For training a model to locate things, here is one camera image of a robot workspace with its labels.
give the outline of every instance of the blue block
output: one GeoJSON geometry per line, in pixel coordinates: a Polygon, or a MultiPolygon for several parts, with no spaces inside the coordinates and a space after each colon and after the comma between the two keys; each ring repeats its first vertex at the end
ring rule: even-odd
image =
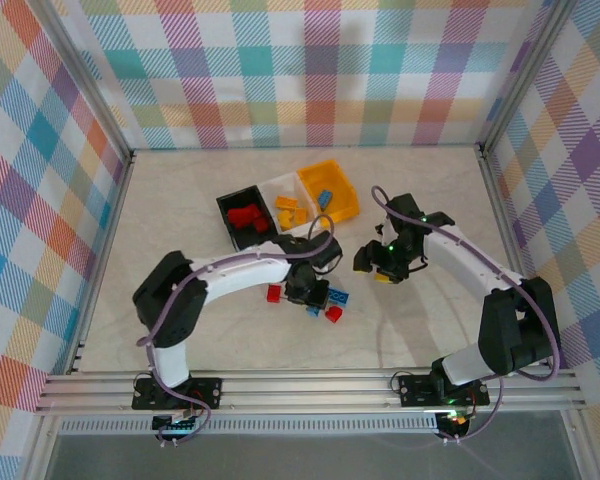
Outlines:
{"type": "Polygon", "coordinates": [[[329,301],[339,307],[346,307],[349,294],[335,288],[329,288],[329,301]]]}
{"type": "Polygon", "coordinates": [[[320,209],[324,210],[329,205],[331,201],[331,197],[333,197],[333,193],[329,190],[323,190],[320,196],[318,197],[318,205],[320,205],[320,209]]]}
{"type": "Polygon", "coordinates": [[[311,317],[316,317],[320,315],[320,309],[318,307],[307,307],[307,313],[311,317]]]}

